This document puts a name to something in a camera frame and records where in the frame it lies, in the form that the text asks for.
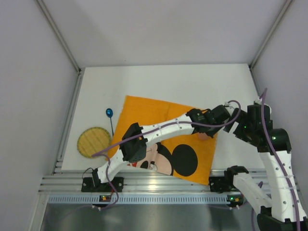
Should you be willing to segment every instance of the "metal frame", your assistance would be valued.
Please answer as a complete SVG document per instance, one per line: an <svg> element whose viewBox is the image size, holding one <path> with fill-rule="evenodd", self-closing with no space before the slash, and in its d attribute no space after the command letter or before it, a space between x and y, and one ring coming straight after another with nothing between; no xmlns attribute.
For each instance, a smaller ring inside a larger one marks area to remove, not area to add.
<svg viewBox="0 0 308 231"><path fill-rule="evenodd" d="M53 194L49 196L49 204L95 204L107 205L116 201L116 196L112 195L110 200L101 200L106 195L79 194L79 195L61 195ZM117 205L228 205L227 195L223 194L194 194L194 195L173 195L173 194L124 194L121 195L116 203Z"/></svg>
<svg viewBox="0 0 308 231"><path fill-rule="evenodd" d="M60 30L58 29L56 23L54 22L51 14L49 13L45 3L43 0L35 0L36 4L38 5L38 8L42 12L42 14L45 16L46 21L50 25L52 31L54 32L56 38L58 39L61 47L65 51L68 59L71 61L72 65L74 66L75 70L79 73L80 72L80 67L78 66L75 58L72 55L72 52L70 51L66 41L64 40L63 36L60 33Z"/></svg>
<svg viewBox="0 0 308 231"><path fill-rule="evenodd" d="M27 227L28 231L39 231L40 230L43 219L44 219L48 199L49 199L49 195L47 194L38 195L33 216Z"/></svg>
<svg viewBox="0 0 308 231"><path fill-rule="evenodd" d="M81 176L83 172L62 172L60 166L56 169L57 171L55 171L53 176L43 177L38 191L39 194L81 193ZM224 176L223 171L223 169L213 169L210 176ZM249 171L255 183L258 184L260 181L263 181L262 190L266 194L270 194L270 186L265 170L249 169ZM216 194L210 191L209 186L148 170L122 170L117 176L125 177L123 191L120 194ZM85 173L84 177L91 177L91 174ZM228 192L225 194L239 194L239 192Z"/></svg>
<svg viewBox="0 0 308 231"><path fill-rule="evenodd" d="M284 4L281 7L278 15L276 16L274 23L272 24L272 26L270 27L267 35L265 36L264 40L262 41L262 43L261 43L257 53L255 54L252 62L248 65L258 95L261 95L261 91L260 91L260 89L259 89L260 87L257 83L256 75L254 73L254 68L255 68L256 64L258 63L260 57L262 56L262 54L264 53L264 51L268 47L269 42L273 38L277 29L279 28L282 20L285 18L286 14L287 14L288 10L291 8L293 2L294 2L294 0L285 0L284 1Z"/></svg>
<svg viewBox="0 0 308 231"><path fill-rule="evenodd" d="M69 107L65 115L65 122L63 124L60 138L58 140L57 156L53 164L52 171L50 173L51 175L54 173L54 170L56 169L57 160L62 158L64 150L67 145L68 134L72 126L73 117L74 117L74 113L76 109L77 99L79 96L83 75L84 75L84 69L80 70L80 73L78 74L76 78L76 82L75 82L75 86L74 86L72 96L70 99Z"/></svg>

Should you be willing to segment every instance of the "blue spoon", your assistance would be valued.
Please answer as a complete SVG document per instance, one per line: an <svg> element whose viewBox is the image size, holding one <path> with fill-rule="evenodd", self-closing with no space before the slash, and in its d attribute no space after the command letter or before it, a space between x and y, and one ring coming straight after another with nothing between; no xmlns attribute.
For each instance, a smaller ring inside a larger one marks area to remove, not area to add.
<svg viewBox="0 0 308 231"><path fill-rule="evenodd" d="M114 136L114 128L112 126L112 120L111 120L111 117L114 115L114 112L112 111L111 108L107 108L106 115L110 118L112 136Z"/></svg>

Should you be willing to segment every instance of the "round woven mat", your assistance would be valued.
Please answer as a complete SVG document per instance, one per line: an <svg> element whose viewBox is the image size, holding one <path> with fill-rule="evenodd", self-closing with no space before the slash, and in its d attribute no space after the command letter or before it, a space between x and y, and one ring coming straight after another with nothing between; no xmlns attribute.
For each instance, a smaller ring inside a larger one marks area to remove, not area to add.
<svg viewBox="0 0 308 231"><path fill-rule="evenodd" d="M80 154L87 158L110 146L111 136L109 132L100 127L85 130L78 138L77 149Z"/></svg>

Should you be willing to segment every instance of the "orange towel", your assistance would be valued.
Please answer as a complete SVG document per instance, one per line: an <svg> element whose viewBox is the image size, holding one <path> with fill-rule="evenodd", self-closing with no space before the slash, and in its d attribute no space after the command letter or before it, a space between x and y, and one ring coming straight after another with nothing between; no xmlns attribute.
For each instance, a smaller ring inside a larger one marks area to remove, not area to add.
<svg viewBox="0 0 308 231"><path fill-rule="evenodd" d="M112 144L122 140L133 123L153 125L176 118L192 107L165 101L127 96L119 117ZM156 170L185 180L208 184L215 146L213 139L201 141L197 134L174 137L147 149L146 157L133 166ZM112 157L118 147L109 150Z"/></svg>

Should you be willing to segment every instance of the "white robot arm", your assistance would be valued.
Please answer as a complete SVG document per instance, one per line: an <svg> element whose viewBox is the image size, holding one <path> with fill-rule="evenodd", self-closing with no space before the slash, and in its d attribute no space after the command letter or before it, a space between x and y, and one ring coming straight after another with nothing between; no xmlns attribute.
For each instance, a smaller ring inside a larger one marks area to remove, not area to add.
<svg viewBox="0 0 308 231"><path fill-rule="evenodd" d="M299 201L291 168L289 137L285 130L272 128L270 108L266 106L264 113L267 122L266 127L277 155L287 171L287 176L285 176L265 139L261 125L260 108L261 105L254 103L247 107L247 112L244 112L240 108L233 109L227 103L206 112L192 109L178 118L160 124L142 127L138 123L132 124L123 139L136 138L121 144L116 154L111 158L110 164L106 163L93 171L94 185L107 182L107 166L109 166L109 179L112 180L127 164L142 160L145 157L146 148L154 143L196 132L206 133L213 137L222 127L225 127L224 130L229 132L234 122L237 122L237 128L234 131L235 136L257 147L260 153L271 187L272 198L269 198L255 184L244 167L231 167L225 171L225 177L230 185L241 191L258 214L258 225L261 231L294 231L296 230L297 217L300 219L302 230L307 230L307 215ZM287 179L291 181L294 188L288 186ZM292 198L291 190L295 192L296 201ZM298 204L298 216L294 203Z"/></svg>

